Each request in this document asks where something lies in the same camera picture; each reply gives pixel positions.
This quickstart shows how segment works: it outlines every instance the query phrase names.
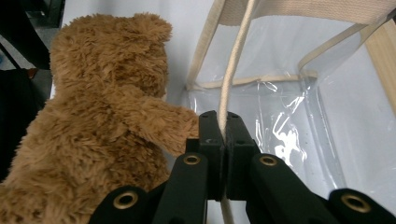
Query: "beige fabric strap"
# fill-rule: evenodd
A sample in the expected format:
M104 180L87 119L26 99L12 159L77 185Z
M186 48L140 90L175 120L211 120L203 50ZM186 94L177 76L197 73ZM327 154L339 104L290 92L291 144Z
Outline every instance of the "beige fabric strap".
M384 22L386 18L377 21L372 25L363 25L363 24L354 24L347 28L345 31L341 32L340 34L334 36L330 40L326 41L324 44L320 45L316 49L312 50L308 54L306 54L298 63L299 71L302 71L304 66L306 66L309 62L316 59L319 55L326 52L328 49L334 47L335 45L339 44L343 40L349 38L350 36L356 34L357 32L361 33L361 42L360 45L364 43L364 41Z
M219 23L239 25L247 3L248 0L227 0ZM394 8L395 0L261 0L253 18L290 15L373 24Z
M224 3L225 0L216 0L207 15L204 30L201 32L197 47L195 48L194 56L192 57L190 71L187 76L187 90L191 90L193 88L195 79L201 70L202 63L204 62L207 50L212 42L213 35L215 35L218 28L219 17L224 8Z
M314 71L305 72L308 77L318 78L318 74ZM233 79L233 86L244 85L252 82L281 82L281 81L298 81L300 80L299 75L287 75L287 76L271 76L271 75L262 75L255 77L240 77ZM196 83L191 90L201 91L203 89L216 89L222 86L223 81L211 81L211 82L202 82Z

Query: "clear plastic sheet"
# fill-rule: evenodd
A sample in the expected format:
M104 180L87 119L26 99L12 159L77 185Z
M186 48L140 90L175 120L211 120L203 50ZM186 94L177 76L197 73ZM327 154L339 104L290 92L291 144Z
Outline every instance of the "clear plastic sheet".
M388 131L381 129L379 133L358 132L351 139L348 139L351 134L336 134L338 139L335 142L338 144L333 140L331 128L338 130L340 124L330 125L327 111L330 109L334 114L336 105L328 108L323 104L320 85L329 83L332 77L330 74L359 48L367 36L360 32L349 34L333 47L299 67L305 55L353 25L344 21L291 16L254 20L234 79L256 77L257 80L234 86L230 96L229 111L242 117L261 151L282 158L313 192L325 198L333 189L362 190L360 186L348 185L350 182L347 178L351 177L350 171L354 169L350 167L350 161L340 159L339 150L351 150L354 153L362 150L366 155L370 155L369 150L364 149L368 146L359 144L359 138L363 136L356 135L371 134L367 136L368 139L375 139L378 134L395 133L395 125L389 124L391 127L389 126ZM230 36L236 36L237 31L238 27L218 27L196 80L198 87L203 87L207 83L219 83L222 80L234 42L234 38ZM353 94L345 95L346 98L351 96L353 97ZM219 109L219 88L196 88L189 92L189 97L191 108L198 114ZM355 102L349 109L358 104ZM352 119L344 122L341 126L346 126L350 130L369 128L365 126L364 120L357 122ZM350 145L346 147L340 144L343 141ZM359 146L360 149L353 145L353 141L358 141L356 147ZM395 140L389 141L396 146ZM379 150L383 150L383 156L392 155L388 148L383 147ZM373 162L383 160L378 154L372 154L375 154L372 156L376 159ZM346 152L341 151L341 155L345 156ZM369 158L362 155L349 156L349 159L363 158L364 161ZM395 160L388 159L387 162L387 167L377 167L378 173L381 174L378 183L384 183L381 187L369 184L367 179L359 180L364 181L365 186L372 186L370 189L364 189L364 192L378 193L380 189L385 188L389 197L395 197L396 194L389 190L394 187L395 184L391 182L394 180L387 181L385 177L395 169ZM362 171L363 175L358 178L364 179L365 172L369 171Z

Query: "beige cord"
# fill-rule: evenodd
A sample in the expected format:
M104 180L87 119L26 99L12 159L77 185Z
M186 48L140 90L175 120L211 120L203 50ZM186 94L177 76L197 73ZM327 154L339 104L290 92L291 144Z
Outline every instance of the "beige cord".
M230 88L233 84L233 75L235 74L236 66L238 65L242 48L245 44L245 40L248 34L248 27L251 22L251 16L253 14L255 5L256 0L248 0L247 10L245 12L244 19L242 19L241 28L239 29L238 36L236 37L235 43L233 45L233 50L231 52L227 70L224 75L223 85L221 87L218 121L221 135L224 140L226 139L227 107L230 95ZM220 204L224 223L233 224L233 212L231 211L230 202L224 196L221 199Z

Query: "fluffy fur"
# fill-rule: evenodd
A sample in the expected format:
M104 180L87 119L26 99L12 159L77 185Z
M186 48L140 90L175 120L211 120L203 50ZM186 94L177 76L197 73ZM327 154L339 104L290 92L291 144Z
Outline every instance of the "fluffy fur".
M56 94L0 185L0 223L87 223L113 189L150 190L197 135L193 111L161 100L171 25L156 15L74 20L52 43Z

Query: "transparent vinyl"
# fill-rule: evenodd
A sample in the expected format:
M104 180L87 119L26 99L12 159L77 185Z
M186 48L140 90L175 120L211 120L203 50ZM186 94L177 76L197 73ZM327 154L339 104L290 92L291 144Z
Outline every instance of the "transparent vinyl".
M350 164L354 161L350 160L366 161L371 156L374 159L372 162L382 162L384 157L396 156L395 150L388 148L392 144L396 146L395 138L387 139L386 144L379 144L376 153L368 153L367 156L353 154L370 150L370 145L360 144L361 138L375 141L378 137L383 139L383 136L396 133L392 115L383 120L388 123L388 127L365 132L364 128L371 127L366 127L364 120L357 122L344 119L342 124L337 122L340 117L355 116L353 113L348 114L348 110L353 111L360 104L371 102L356 100L347 106L345 114L343 110L337 112L337 105L329 107L329 103L323 102L323 98L329 99L331 96L321 95L322 86L328 89L332 72L368 36L363 35L359 28L337 39L345 30L355 26L345 21L294 16L268 16L253 20L234 76L234 80L247 81L234 85L230 93L228 110L242 117L260 150L282 158L313 192L324 198L328 197L331 190L340 188L378 193L380 187L369 185L370 181L364 179L373 177L366 173L370 173L367 169L370 165L358 171L356 164ZM191 108L198 114L219 109L220 89L215 88L216 85L211 88L208 86L221 82L233 47L234 38L231 36L236 36L238 29L220 25L213 37L196 79L198 88L189 91ZM327 48L322 47L330 42ZM325 50L314 54L315 57L307 57L320 48ZM346 91L337 97L347 99L354 93ZM332 133L332 128L342 130L342 127L358 133ZM396 187L396 159L387 159L386 163L385 166L376 166L376 169L381 175L390 175L390 179L383 176L377 181L382 183L382 189L387 189L382 193L394 198L396 194L390 188ZM362 172L362 175L353 177L354 171ZM354 179L353 183L348 181L350 177Z

